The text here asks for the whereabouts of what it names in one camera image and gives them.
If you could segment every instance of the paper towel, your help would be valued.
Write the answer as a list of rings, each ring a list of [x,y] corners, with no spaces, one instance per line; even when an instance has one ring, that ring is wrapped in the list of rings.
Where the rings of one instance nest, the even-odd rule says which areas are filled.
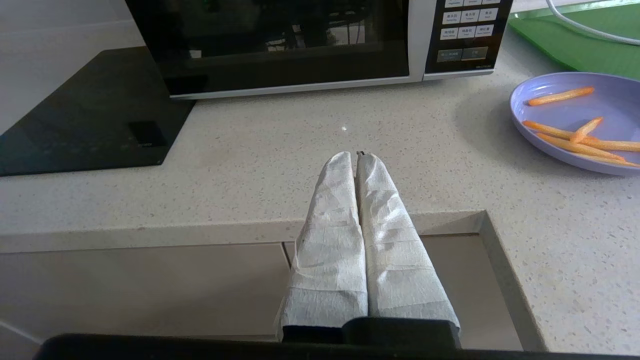
[[[364,241],[351,155],[341,152],[324,165],[296,240],[278,333],[287,325],[342,327],[360,316],[367,316]]]
[[[369,316],[449,320],[460,328],[385,164],[361,154],[356,173]]]

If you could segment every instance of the microwave door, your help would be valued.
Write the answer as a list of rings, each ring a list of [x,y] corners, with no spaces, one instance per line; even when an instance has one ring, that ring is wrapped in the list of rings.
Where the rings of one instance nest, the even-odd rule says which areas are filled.
[[[420,81],[430,3],[127,0],[171,95],[190,98]]]

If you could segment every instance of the carrot stick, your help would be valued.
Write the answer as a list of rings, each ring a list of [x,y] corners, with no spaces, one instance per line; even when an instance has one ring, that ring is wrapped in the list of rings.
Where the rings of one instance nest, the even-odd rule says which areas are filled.
[[[589,94],[593,93],[594,91],[595,91],[595,88],[593,88],[592,86],[589,86],[589,87],[586,87],[586,88],[573,89],[573,90],[569,90],[569,91],[566,91],[566,92],[561,92],[560,94],[541,96],[541,97],[537,97],[535,99],[531,99],[531,100],[529,100],[529,105],[530,106],[538,106],[538,105],[548,104],[550,102],[573,99],[575,97],[589,95]]]
[[[616,160],[616,159],[607,159],[607,158],[601,158],[599,156],[591,156],[591,155],[585,155],[585,154],[576,154],[577,156],[580,156],[582,158],[585,159],[589,159],[589,160],[595,160],[595,161],[601,161],[603,163],[611,163],[611,164],[616,164],[616,165],[623,165],[626,167],[640,167],[640,165],[636,164],[636,163],[630,163],[628,161],[620,161],[620,160]]]
[[[584,124],[583,126],[580,126],[580,128],[576,130],[575,133],[573,133],[573,135],[571,135],[571,137],[569,138],[569,141],[573,143],[579,143],[583,141],[584,138],[587,137],[587,135],[590,132],[592,132],[596,127],[598,127],[598,125],[600,125],[600,123],[602,122],[602,119],[603,117],[597,117],[589,121],[588,123]]]
[[[587,138],[580,143],[582,145],[587,145],[600,150],[640,152],[640,142],[617,142],[607,140],[592,140]]]
[[[549,135],[545,135],[545,134],[541,134],[538,133],[538,136],[550,143],[551,145],[557,146],[561,149],[564,150],[569,150],[572,152],[578,152],[579,154],[585,154],[585,155],[592,155],[592,156],[598,156],[600,158],[607,158],[607,159],[616,159],[616,160],[621,160],[621,161],[626,161],[622,156],[620,155],[615,155],[612,154],[610,152],[604,151],[604,150],[600,150],[600,149],[596,149],[594,147],[590,147],[587,145],[582,145],[581,143],[572,143],[563,139],[558,139],[558,138],[554,138],[553,136],[549,136]]]
[[[523,121],[522,125],[530,128],[530,129],[537,130],[537,131],[539,131],[541,133],[549,134],[549,135],[552,135],[552,136],[554,136],[556,138],[565,139],[565,140],[569,140],[571,135],[573,135],[573,133],[571,131],[565,131],[565,130],[556,129],[555,127],[552,127],[552,126],[549,126],[549,125],[539,124],[539,123],[537,123],[535,121],[531,121],[531,120]],[[595,138],[595,137],[589,136],[589,135],[587,135],[587,137],[585,139],[598,140],[598,138]]]

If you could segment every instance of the microwave window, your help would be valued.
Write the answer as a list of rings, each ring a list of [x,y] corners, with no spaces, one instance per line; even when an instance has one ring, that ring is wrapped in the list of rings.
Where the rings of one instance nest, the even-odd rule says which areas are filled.
[[[408,0],[127,0],[172,94],[408,76]]]

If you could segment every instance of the green cutting board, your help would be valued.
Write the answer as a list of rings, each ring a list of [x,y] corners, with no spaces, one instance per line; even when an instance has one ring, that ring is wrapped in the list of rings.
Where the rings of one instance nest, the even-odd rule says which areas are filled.
[[[640,38],[640,1],[607,0],[562,6],[564,16],[590,28]],[[599,38],[565,24],[548,9],[511,14],[509,25],[568,69],[640,80],[640,46]]]

